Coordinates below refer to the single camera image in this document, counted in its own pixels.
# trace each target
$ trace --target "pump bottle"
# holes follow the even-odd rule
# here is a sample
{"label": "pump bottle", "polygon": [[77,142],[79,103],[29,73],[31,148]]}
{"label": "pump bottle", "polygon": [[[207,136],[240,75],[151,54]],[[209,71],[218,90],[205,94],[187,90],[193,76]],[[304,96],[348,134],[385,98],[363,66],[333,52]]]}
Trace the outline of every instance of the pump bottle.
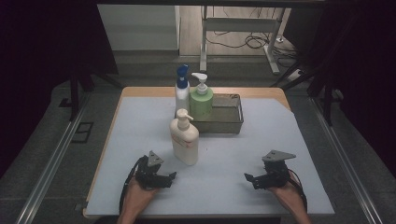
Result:
{"label": "pump bottle", "polygon": [[190,83],[187,80],[187,70],[189,66],[181,65],[177,69],[177,83],[175,85],[176,110],[186,109],[190,111]]}
{"label": "pump bottle", "polygon": [[198,130],[190,124],[186,109],[177,111],[177,118],[173,119],[169,129],[175,156],[186,163],[194,165],[198,161]]}
{"label": "pump bottle", "polygon": [[190,92],[190,114],[195,120],[206,120],[212,113],[213,91],[205,84],[207,75],[192,73],[197,77],[200,84]]}

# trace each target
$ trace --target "white table surface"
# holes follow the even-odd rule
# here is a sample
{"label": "white table surface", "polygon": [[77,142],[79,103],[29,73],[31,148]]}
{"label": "white table surface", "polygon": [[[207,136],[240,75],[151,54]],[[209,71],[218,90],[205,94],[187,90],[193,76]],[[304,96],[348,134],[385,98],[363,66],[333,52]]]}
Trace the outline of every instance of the white table surface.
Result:
{"label": "white table surface", "polygon": [[262,156],[270,150],[295,154],[286,161],[303,182],[308,213],[333,214],[292,112],[274,99],[241,99],[240,134],[200,134],[193,166],[173,154],[169,124],[173,97],[123,97],[107,138],[85,215],[119,213],[125,178],[136,161],[153,150],[164,159],[158,175],[177,172],[169,189],[155,196],[142,217],[278,217],[288,214],[275,196],[255,190],[244,173],[264,175]]}

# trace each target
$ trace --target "bottle label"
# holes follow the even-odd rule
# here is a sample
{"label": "bottle label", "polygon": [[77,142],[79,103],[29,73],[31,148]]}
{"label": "bottle label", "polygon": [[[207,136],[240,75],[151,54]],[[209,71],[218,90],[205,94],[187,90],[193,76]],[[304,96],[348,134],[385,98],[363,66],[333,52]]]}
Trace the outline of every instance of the bottle label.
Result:
{"label": "bottle label", "polygon": [[191,147],[193,147],[193,142],[184,141],[183,139],[181,139],[179,136],[177,136],[177,135],[175,135],[175,134],[172,134],[172,139],[173,139],[176,143],[178,143],[179,145],[181,145],[182,147],[185,147],[185,148],[191,148]]}

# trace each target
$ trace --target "human arm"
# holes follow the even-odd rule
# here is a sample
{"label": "human arm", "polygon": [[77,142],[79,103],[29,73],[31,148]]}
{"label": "human arm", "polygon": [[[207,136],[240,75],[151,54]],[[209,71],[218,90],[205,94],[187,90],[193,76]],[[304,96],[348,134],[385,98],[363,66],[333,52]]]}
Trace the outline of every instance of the human arm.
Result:
{"label": "human arm", "polygon": [[[290,178],[297,182],[292,172],[290,172]],[[297,188],[295,188],[290,182],[287,182],[286,185],[281,188],[268,188],[268,190],[273,192],[280,204],[290,211],[297,223],[312,223],[305,211],[303,199],[301,198]]]}
{"label": "human arm", "polygon": [[149,205],[160,189],[142,189],[139,183],[131,179],[123,199],[123,207],[117,224],[133,224],[137,216]]}

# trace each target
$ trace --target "green soap bottle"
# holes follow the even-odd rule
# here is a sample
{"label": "green soap bottle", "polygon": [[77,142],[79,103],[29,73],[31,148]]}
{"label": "green soap bottle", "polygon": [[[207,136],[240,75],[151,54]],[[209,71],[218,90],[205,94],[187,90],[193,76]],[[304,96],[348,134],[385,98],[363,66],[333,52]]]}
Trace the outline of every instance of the green soap bottle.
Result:
{"label": "green soap bottle", "polygon": [[213,91],[205,84],[207,75],[192,73],[197,77],[200,84],[190,91],[190,114],[194,120],[206,120],[212,113]]}

